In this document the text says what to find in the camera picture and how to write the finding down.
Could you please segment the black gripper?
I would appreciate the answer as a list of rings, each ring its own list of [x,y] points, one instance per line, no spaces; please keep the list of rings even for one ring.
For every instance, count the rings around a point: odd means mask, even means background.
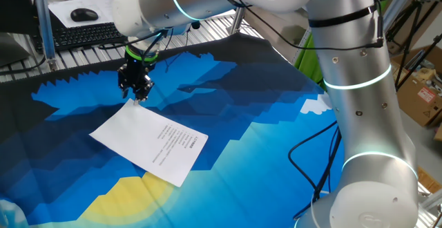
[[[136,59],[127,59],[126,63],[117,69],[118,86],[122,97],[127,98],[130,88],[135,94],[137,103],[147,100],[154,82],[148,75],[155,68],[155,62],[144,63]]]

